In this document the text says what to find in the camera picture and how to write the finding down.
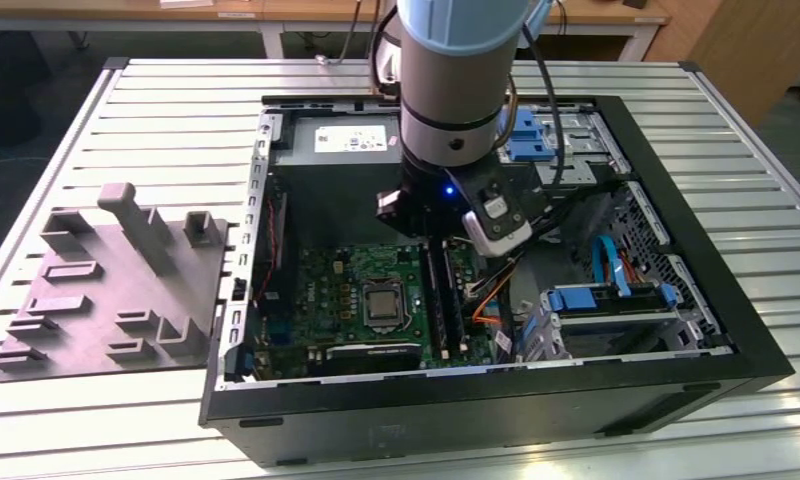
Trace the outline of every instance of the blue plastic latch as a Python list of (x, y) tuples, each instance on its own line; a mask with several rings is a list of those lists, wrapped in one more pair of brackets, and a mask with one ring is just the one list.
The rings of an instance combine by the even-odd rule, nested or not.
[(566, 310), (596, 308), (596, 299), (588, 287), (558, 288), (557, 293), (562, 297)]
[(541, 138), (540, 126), (536, 125), (533, 112), (526, 107), (518, 107), (516, 111), (516, 125), (512, 128), (509, 138), (512, 140), (538, 140)]
[(513, 162), (545, 162), (553, 160), (554, 151), (545, 148), (541, 140), (509, 140), (509, 159)]
[(661, 283), (661, 295), (664, 296), (664, 301), (667, 302), (667, 306), (669, 308), (675, 308), (679, 304), (679, 297), (676, 295), (676, 289), (668, 283)]
[(530, 319), (524, 324), (524, 329), (521, 331), (521, 343), (522, 344), (526, 341), (528, 335), (530, 335), (530, 332), (533, 331), (534, 328), (536, 328), (536, 315), (532, 315)]
[(558, 312), (562, 310), (562, 308), (564, 308), (562, 295), (560, 295), (558, 290), (553, 290), (553, 291), (548, 292), (548, 303), (550, 304), (550, 309), (554, 312)]

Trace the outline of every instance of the cable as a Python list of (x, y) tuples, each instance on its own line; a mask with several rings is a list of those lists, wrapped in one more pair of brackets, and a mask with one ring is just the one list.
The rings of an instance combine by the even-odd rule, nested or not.
[(554, 135), (557, 137), (557, 165), (554, 167), (554, 177), (550, 181), (550, 186), (560, 185), (562, 180), (562, 170), (565, 169), (565, 142), (562, 140), (562, 123), (560, 122), (560, 109), (557, 108), (557, 98), (554, 97), (554, 85), (550, 81), (550, 75), (548, 75), (548, 68), (545, 68), (545, 60), (542, 58), (542, 52), (538, 49), (538, 45), (533, 41), (533, 35), (528, 30), (526, 25), (521, 25), (521, 34), (524, 39), (528, 41), (530, 51), (533, 52), (533, 58), (536, 59), (536, 65), (538, 66), (538, 72), (542, 75), (542, 81), (545, 82), (545, 92), (548, 93), (548, 103), (550, 105), (550, 116), (554, 120)]
[(276, 209), (272, 206), (272, 199), (266, 197), (266, 207), (269, 210), (269, 243), (270, 243), (270, 254), (272, 258), (269, 259), (269, 270), (266, 271), (266, 276), (264, 277), (264, 283), (261, 284), (261, 289), (254, 295), (254, 304), (257, 306), (257, 301), (264, 296), (264, 292), (266, 291), (266, 287), (269, 286), (269, 279), (272, 278), (272, 271), (276, 269)]
[(378, 81), (378, 73), (376, 72), (376, 56), (378, 55), (378, 42), (382, 38), (382, 34), (385, 33), (385, 27), (388, 27), (388, 23), (390, 23), (390, 21), (393, 20), (394, 15), (397, 15), (396, 5), (388, 11), (388, 14), (382, 17), (382, 20), (378, 22), (378, 25), (376, 27), (376, 35), (373, 35), (373, 38), (370, 38), (370, 57), (368, 58), (370, 85), (373, 86), (376, 91), (384, 95), (386, 94), (386, 86), (385, 84), (382, 84), (382, 82)]
[(569, 24), (568, 15), (565, 14), (565, 6), (562, 5), (562, 0), (554, 0), (557, 2), (557, 6), (560, 7), (560, 25), (557, 27), (557, 35), (566, 35), (566, 27)]
[(518, 93), (516, 92), (516, 81), (512, 78), (512, 74), (506, 74), (506, 80), (509, 81), (509, 117), (506, 117), (506, 125), (504, 126), (504, 131), (501, 132), (500, 137), (494, 140), (494, 144), (492, 145), (492, 150), (497, 150), (504, 145), (506, 145), (506, 140), (509, 140), (509, 134), (512, 133), (512, 129), (516, 127), (516, 116), (518, 112)]
[(382, 0), (376, 0), (376, 7), (373, 8), (373, 20), (370, 21), (370, 32), (368, 33), (368, 45), (364, 50), (364, 58), (369, 58), (370, 55), (370, 43), (373, 42), (373, 31), (378, 24), (378, 13), (382, 9)]
[(473, 315), (470, 316), (470, 321), (472, 323), (500, 323), (498, 319), (490, 318), (490, 317), (480, 317), (480, 312), (482, 312), (482, 309), (485, 308), (486, 303), (489, 303), (489, 301), (492, 300), (492, 298), (494, 297), (494, 295), (497, 294), (497, 292), (500, 291), (501, 287), (506, 284), (506, 282), (509, 281), (509, 278), (512, 277), (512, 274), (516, 273), (516, 269), (513, 268), (509, 273), (506, 274), (506, 276), (501, 279), (501, 281), (497, 283), (497, 285), (494, 285), (494, 288), (492, 289), (492, 291), (489, 292), (489, 295), (485, 297), (485, 299), (480, 302), (480, 305), (477, 305), (477, 309), (474, 310)]
[(352, 40), (352, 34), (356, 31), (356, 25), (358, 24), (358, 12), (361, 12), (361, 0), (356, 0), (356, 10), (352, 14), (352, 23), (349, 24), (349, 32), (346, 32), (346, 40), (344, 40), (344, 48), (341, 49), (341, 56), (337, 61), (333, 61), (334, 65), (344, 63), (346, 59), (346, 50), (349, 49), (349, 42)]

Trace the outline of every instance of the black cable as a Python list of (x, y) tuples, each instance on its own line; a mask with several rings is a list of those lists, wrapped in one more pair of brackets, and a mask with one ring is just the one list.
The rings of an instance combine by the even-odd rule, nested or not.
[(565, 143), (562, 141), (562, 123), (560, 122), (560, 109), (557, 108), (557, 98), (554, 97), (554, 85), (550, 81), (550, 75), (548, 75), (548, 68), (545, 67), (542, 52), (538, 50), (538, 45), (536, 45), (533, 35), (530, 35), (530, 31), (528, 30), (526, 25), (521, 25), (521, 34), (524, 35), (524, 39), (528, 41), (528, 46), (530, 47), (530, 51), (533, 52), (533, 58), (536, 59), (536, 65), (538, 66), (538, 71), (542, 75), (542, 82), (545, 83), (545, 92), (548, 93), (548, 103), (550, 105), (550, 116), (554, 120), (554, 135), (557, 137), (557, 165), (554, 166), (554, 178), (550, 181), (550, 186), (554, 187), (560, 185), (560, 181), (562, 180), (562, 170), (565, 168)]
[(352, 41), (352, 34), (356, 31), (356, 25), (358, 24), (358, 13), (361, 12), (361, 0), (356, 1), (356, 10), (352, 14), (352, 24), (349, 24), (349, 31), (346, 32), (346, 40), (344, 40), (344, 48), (341, 49), (341, 56), (337, 58), (337, 61), (332, 63), (334, 65), (340, 65), (344, 63), (346, 59), (346, 50), (349, 49), (349, 42)]
[(554, 0), (557, 2), (557, 6), (560, 7), (560, 26), (557, 27), (557, 35), (566, 35), (566, 28), (569, 25), (568, 15), (565, 14), (565, 6), (562, 5), (562, 0)]
[(378, 13), (382, 9), (382, 0), (376, 0), (376, 8), (373, 8), (373, 20), (370, 21), (370, 32), (368, 33), (368, 45), (364, 50), (364, 58), (369, 58), (370, 56), (370, 43), (373, 42), (373, 31), (376, 30), (376, 25), (378, 24)]
[(370, 38), (370, 57), (369, 57), (369, 65), (370, 65), (370, 85), (376, 89), (377, 92), (385, 94), (385, 85), (378, 81), (378, 74), (376, 73), (376, 56), (378, 54), (378, 42), (382, 39), (382, 34), (385, 33), (385, 27), (388, 23), (393, 20), (394, 15), (397, 15), (397, 6), (390, 9), (388, 14), (382, 17), (382, 20), (378, 22), (376, 27), (376, 35)]

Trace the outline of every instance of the aluminum extrusion table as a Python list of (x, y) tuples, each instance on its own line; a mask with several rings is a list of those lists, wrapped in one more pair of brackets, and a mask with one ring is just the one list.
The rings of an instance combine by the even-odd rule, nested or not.
[[(797, 477), (800, 186), (701, 74), (676, 64), (636, 63), (553, 63), (550, 71), (561, 94), (622, 97), (797, 373), (651, 435), (301, 472), (321, 478)], [(520, 93), (542, 93), (537, 74), (532, 64), (516, 64)], [(353, 61), (320, 67), (312, 61), (130, 60), (105, 69), (0, 249), (0, 339), (38, 269), (45, 244), (37, 233), (49, 211), (78, 208), (89, 221), (109, 222), (90, 214), (98, 187), (131, 181), (138, 203), (155, 205), (166, 219), (209, 210), (237, 222), (261, 97), (365, 93), (366, 83), (365, 66)], [(236, 230), (229, 239), (238, 238)], [(203, 375), (186, 370), (0, 384), (0, 478), (264, 474), (195, 424)]]

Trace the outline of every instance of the black plastic part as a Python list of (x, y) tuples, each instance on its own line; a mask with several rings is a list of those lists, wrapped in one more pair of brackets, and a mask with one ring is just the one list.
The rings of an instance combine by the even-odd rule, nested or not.
[[(334, 97), (346, 101), (349, 97)], [(676, 188), (667, 170), (646, 142), (625, 105), (617, 97), (561, 97), (562, 102), (593, 102), (598, 108), (620, 150), (628, 158), (649, 202), (669, 233), (675, 246), (695, 278), (715, 316), (723, 324), (736, 352), (729, 355), (697, 358), (671, 358), (648, 362), (588, 364), (580, 367), (521, 369), (497, 374), (456, 375), (428, 378), (394, 378), (381, 382), (301, 385), (285, 388), (213, 391), (215, 368), (209, 368), (201, 405), (201, 422), (229, 418), (296, 415), (310, 412), (390, 409), (392, 407), (432, 407), (452, 402), (490, 401), (533, 397), (538, 402), (574, 402), (589, 404), (589, 398), (617, 392), (651, 391), (655, 399), (620, 423), (610, 423), (602, 433), (649, 431), (672, 422), (701, 405), (735, 392), (753, 392), (793, 373), (791, 364), (773, 340), (764, 323), (747, 299), (725, 262), (696, 216)], [(384, 100), (372, 98), (373, 103)], [(544, 103), (544, 97), (522, 97), (522, 102)], [(210, 354), (209, 362), (217, 355)], [(720, 384), (711, 392), (685, 392), (685, 385)], [(684, 396), (667, 397), (669, 388), (679, 385)], [(602, 412), (586, 411), (601, 415)], [(428, 434), (442, 432), (448, 419), (433, 421)], [(445, 443), (444, 448), (458, 448)]]
[(453, 266), (448, 250), (442, 246), (441, 239), (430, 239), (428, 242), (429, 267), (436, 276), (436, 290), (441, 297), (441, 313), (444, 315), (444, 326), (448, 333), (448, 350), (450, 354), (458, 355), (465, 348), (465, 326), (462, 325), (462, 309), (453, 277)]
[(432, 341), (432, 352), (441, 356), (448, 350), (448, 332), (444, 324), (444, 308), (441, 307), (441, 294), (438, 292), (438, 276), (436, 274), (432, 259), (434, 252), (425, 245), (420, 248), (421, 283), (424, 286), (424, 304), (426, 306), (426, 318), (429, 319), (429, 337)]
[(701, 73), (703, 69), (699, 68), (699, 64), (696, 62), (691, 62), (689, 60), (683, 60), (679, 62), (679, 68), (688, 73)]
[[(486, 238), (497, 241), (510, 235), (526, 220), (497, 156), (489, 154), (470, 165), (448, 168), (446, 171), (453, 185), (458, 188), (468, 206), (474, 212)], [(492, 218), (486, 212), (485, 203), (498, 197), (505, 204), (506, 211)]]
[(103, 62), (103, 70), (123, 70), (130, 63), (130, 57), (109, 57)]

